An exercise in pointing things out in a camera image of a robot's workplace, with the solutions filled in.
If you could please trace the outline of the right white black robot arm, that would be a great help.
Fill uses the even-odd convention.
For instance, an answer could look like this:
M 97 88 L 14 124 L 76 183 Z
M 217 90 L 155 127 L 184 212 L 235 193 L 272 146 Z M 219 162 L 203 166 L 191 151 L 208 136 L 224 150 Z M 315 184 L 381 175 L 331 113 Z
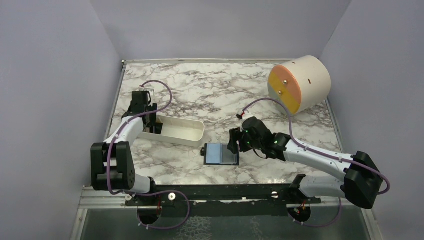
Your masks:
M 272 133 L 256 117 L 229 130 L 227 148 L 233 154 L 260 151 L 265 159 L 298 163 L 326 173 L 324 177 L 301 176 L 293 182 L 288 196 L 296 204 L 307 198 L 335 197 L 347 199 L 359 208 L 372 209 L 384 181 L 367 153 L 349 155 L 309 146 L 291 135 Z

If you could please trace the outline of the black card holder blue sleeves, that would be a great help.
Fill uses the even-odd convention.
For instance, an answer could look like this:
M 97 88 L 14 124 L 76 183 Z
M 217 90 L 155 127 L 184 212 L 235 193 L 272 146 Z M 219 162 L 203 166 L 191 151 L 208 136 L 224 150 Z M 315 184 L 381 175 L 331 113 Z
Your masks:
M 206 143 L 200 150 L 204 165 L 211 166 L 239 166 L 240 155 L 233 154 L 227 149 L 227 144 Z

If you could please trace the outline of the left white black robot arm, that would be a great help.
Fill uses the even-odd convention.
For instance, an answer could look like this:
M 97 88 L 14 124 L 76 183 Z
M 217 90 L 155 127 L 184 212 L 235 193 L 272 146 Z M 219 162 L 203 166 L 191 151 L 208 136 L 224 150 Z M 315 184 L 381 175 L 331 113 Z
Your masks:
M 128 110 L 121 118 L 118 129 L 103 142 L 90 148 L 91 185 L 96 191 L 114 194 L 128 191 L 138 193 L 144 205 L 157 200 L 154 180 L 136 174 L 131 145 L 141 133 L 159 135 L 163 124 L 157 122 L 158 105 L 152 103 L 147 90 L 133 91 Z

